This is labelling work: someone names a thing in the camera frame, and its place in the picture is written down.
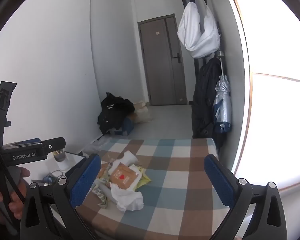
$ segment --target brown door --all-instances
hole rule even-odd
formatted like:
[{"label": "brown door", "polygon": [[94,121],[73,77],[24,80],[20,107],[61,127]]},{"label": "brown door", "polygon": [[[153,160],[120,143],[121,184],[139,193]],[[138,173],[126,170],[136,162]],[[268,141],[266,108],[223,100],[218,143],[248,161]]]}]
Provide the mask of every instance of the brown door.
[{"label": "brown door", "polygon": [[140,33],[151,105],[187,104],[174,16],[141,22]]}]

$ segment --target plaid tablecloth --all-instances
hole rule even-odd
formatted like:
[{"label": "plaid tablecloth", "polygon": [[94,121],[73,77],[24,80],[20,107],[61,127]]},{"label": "plaid tablecloth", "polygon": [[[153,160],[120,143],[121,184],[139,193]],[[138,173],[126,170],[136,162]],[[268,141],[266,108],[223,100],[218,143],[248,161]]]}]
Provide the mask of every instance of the plaid tablecloth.
[{"label": "plaid tablecloth", "polygon": [[131,151],[152,180],[142,192],[140,211],[119,211],[109,201],[97,205],[90,192],[78,213],[97,232],[116,240],[205,240],[228,212],[203,170],[203,160],[216,154],[212,139],[123,140],[109,142],[99,155],[103,162]]}]

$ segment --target hand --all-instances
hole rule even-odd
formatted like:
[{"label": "hand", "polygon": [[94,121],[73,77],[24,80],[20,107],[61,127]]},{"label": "hand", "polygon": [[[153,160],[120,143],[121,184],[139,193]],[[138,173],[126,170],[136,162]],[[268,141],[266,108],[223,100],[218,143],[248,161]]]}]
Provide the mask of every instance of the hand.
[{"label": "hand", "polygon": [[[28,171],[25,168],[21,168],[21,177],[29,177],[30,176],[30,171]],[[21,194],[25,197],[26,196],[26,184],[23,182],[23,180],[20,180],[18,188],[21,192]],[[22,216],[22,210],[23,210],[23,203],[19,199],[18,195],[15,192],[11,193],[11,200],[12,202],[9,203],[9,208],[11,212],[13,212],[14,217],[16,219],[21,219]],[[3,196],[0,192],[0,202],[3,201]],[[0,223],[5,224],[5,219],[0,211]]]}]

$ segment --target umbrella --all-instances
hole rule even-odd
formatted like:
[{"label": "umbrella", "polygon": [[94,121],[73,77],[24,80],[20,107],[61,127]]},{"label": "umbrella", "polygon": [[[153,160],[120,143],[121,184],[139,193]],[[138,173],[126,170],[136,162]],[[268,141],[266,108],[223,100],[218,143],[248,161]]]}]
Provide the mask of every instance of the umbrella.
[{"label": "umbrella", "polygon": [[227,76],[223,75],[222,58],[221,62],[222,76],[216,85],[216,99],[213,102],[214,131],[217,133],[226,133],[231,130],[232,107],[230,97],[230,85]]}]

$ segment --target blue gripper pad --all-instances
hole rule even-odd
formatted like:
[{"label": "blue gripper pad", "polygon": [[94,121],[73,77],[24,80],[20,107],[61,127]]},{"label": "blue gripper pad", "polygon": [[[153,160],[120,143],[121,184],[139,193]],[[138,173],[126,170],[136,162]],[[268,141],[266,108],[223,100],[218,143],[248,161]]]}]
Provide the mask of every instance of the blue gripper pad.
[{"label": "blue gripper pad", "polygon": [[67,192],[70,196],[69,201],[73,208],[82,205],[100,169],[100,156],[93,154],[70,176]]},{"label": "blue gripper pad", "polygon": [[226,175],[216,164],[218,160],[213,155],[208,155],[204,159],[204,170],[208,175],[214,189],[216,190],[223,205],[232,209],[235,205],[235,192]]}]

